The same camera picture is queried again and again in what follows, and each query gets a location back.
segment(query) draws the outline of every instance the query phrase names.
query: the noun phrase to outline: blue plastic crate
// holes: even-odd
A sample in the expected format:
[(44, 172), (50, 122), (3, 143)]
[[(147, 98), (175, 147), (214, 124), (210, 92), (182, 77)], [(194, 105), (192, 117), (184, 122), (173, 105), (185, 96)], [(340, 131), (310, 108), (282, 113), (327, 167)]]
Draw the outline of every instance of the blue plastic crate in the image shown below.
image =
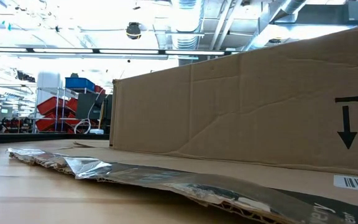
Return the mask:
[(87, 78), (66, 78), (66, 88), (85, 89), (94, 91), (94, 83)]

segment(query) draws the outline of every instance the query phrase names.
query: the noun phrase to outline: wooden table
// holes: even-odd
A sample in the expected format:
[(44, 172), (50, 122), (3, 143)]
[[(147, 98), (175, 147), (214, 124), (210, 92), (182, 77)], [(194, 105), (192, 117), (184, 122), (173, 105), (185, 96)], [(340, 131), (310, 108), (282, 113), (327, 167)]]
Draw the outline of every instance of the wooden table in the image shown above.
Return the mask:
[(0, 144), (0, 224), (255, 223), (170, 192), (75, 180), (72, 175), (10, 159), (5, 153), (8, 147), (46, 150), (69, 143)]

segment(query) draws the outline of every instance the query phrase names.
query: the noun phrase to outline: black arrow symbol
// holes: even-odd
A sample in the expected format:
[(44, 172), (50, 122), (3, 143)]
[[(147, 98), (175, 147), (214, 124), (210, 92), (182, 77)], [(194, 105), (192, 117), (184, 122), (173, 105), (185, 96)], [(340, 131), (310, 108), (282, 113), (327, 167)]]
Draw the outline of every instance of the black arrow symbol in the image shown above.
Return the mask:
[(351, 120), (349, 116), (349, 106), (342, 107), (343, 114), (343, 131), (338, 131), (339, 136), (341, 137), (343, 143), (347, 149), (350, 149), (353, 143), (354, 138), (356, 137), (357, 132), (351, 131)]

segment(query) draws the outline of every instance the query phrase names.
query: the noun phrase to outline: barcode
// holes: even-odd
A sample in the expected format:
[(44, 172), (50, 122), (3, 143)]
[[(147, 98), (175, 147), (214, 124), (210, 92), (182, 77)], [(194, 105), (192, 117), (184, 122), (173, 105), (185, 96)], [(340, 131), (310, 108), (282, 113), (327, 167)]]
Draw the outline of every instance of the barcode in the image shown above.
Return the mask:
[(358, 177), (335, 175), (334, 186), (358, 190)]

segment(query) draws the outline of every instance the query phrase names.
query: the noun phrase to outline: white cable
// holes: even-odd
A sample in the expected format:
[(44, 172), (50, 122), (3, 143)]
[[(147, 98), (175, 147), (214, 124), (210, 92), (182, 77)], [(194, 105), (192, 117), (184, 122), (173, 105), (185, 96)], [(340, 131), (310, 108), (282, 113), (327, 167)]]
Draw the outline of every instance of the white cable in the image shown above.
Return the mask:
[[(99, 96), (100, 96), (101, 93), (102, 93), (102, 91), (99, 92), (98, 96), (97, 96), (96, 99), (95, 99), (95, 102), (99, 99)], [(93, 109), (93, 106), (94, 106), (94, 102), (93, 102), (91, 108), (90, 108), (89, 111), (88, 111), (88, 118), (82, 119), (82, 120), (81, 120), (78, 124), (76, 124), (76, 126), (74, 127), (74, 134), (77, 133), (77, 128), (79, 127), (79, 125), (85, 124), (85, 123), (88, 123), (89, 126), (88, 126), (88, 130), (86, 130), (84, 134), (88, 134), (88, 133), (89, 133), (89, 131), (90, 131), (91, 128), (92, 128), (92, 127), (91, 127), (92, 124), (91, 124), (91, 120), (90, 120), (90, 114), (91, 114), (91, 110)]]

